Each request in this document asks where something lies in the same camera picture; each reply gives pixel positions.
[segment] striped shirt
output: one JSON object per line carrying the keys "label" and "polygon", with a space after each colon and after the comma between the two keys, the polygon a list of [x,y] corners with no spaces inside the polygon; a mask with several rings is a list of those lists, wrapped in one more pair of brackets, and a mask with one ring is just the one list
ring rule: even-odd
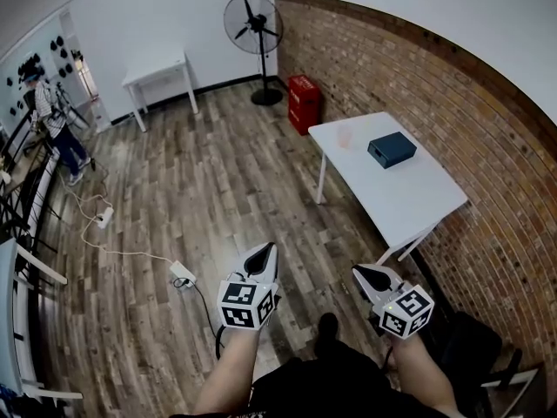
{"label": "striped shirt", "polygon": [[58,136],[65,126],[65,116],[60,111],[55,92],[42,80],[39,80],[35,87],[35,106],[38,118],[49,129],[50,136]]}

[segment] white controller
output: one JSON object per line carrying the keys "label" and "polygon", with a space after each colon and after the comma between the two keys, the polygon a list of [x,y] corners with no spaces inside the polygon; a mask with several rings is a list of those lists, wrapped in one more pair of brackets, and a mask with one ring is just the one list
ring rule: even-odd
{"label": "white controller", "polygon": [[277,246],[264,243],[243,253],[220,282],[218,312],[225,327],[259,330],[277,307]]}
{"label": "white controller", "polygon": [[379,326],[401,339],[423,328],[435,302],[422,287],[403,281],[391,268],[355,265],[352,272],[379,316]]}

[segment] jeans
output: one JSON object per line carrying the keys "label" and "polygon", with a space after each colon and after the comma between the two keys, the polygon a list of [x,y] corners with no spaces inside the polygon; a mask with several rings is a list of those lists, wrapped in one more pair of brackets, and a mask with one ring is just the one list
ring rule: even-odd
{"label": "jeans", "polygon": [[81,159],[87,158],[87,152],[77,138],[73,136],[73,133],[70,131],[68,125],[65,125],[62,128],[57,136],[52,139],[52,142],[60,152],[60,157],[64,163],[70,168],[71,174],[74,177],[78,175],[79,166],[77,165],[77,161],[71,151],[73,150]]}

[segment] fan blade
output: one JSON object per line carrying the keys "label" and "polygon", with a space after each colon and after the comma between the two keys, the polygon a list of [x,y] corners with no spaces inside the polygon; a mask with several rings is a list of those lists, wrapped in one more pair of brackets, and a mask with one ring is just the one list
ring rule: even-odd
{"label": "fan blade", "polygon": [[247,26],[245,26],[240,31],[238,31],[238,34],[235,36],[234,40],[236,40],[238,37],[242,37],[246,31],[247,31]]}
{"label": "fan blade", "polygon": [[279,36],[279,34],[277,34],[276,32],[272,32],[271,30],[268,30],[268,29],[266,29],[266,28],[264,28],[263,31],[266,32],[267,34],[271,34],[271,35],[273,35],[273,36],[275,36],[275,37],[278,37],[278,36]]}
{"label": "fan blade", "polygon": [[247,3],[247,0],[244,0],[245,3],[245,10],[247,11],[248,20],[253,18],[252,8],[250,8],[250,4]]}

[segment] shoe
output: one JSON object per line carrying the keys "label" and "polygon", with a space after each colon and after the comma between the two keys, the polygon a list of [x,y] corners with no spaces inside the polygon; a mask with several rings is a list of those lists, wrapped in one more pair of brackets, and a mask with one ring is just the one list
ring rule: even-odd
{"label": "shoe", "polygon": [[323,314],[321,319],[319,319],[318,335],[313,347],[313,352],[318,359],[327,357],[327,355],[332,353],[338,333],[339,321],[337,316],[333,313]]}
{"label": "shoe", "polygon": [[70,175],[70,179],[68,180],[68,186],[73,187],[79,181],[81,181],[81,178],[83,177],[84,177],[84,171],[79,171],[77,175]]}
{"label": "shoe", "polygon": [[319,319],[318,340],[336,340],[339,332],[339,320],[333,313],[325,313]]}
{"label": "shoe", "polygon": [[79,167],[79,170],[81,170],[90,162],[91,162],[91,157],[87,157],[86,159],[80,159],[79,162],[77,163],[77,166]]}

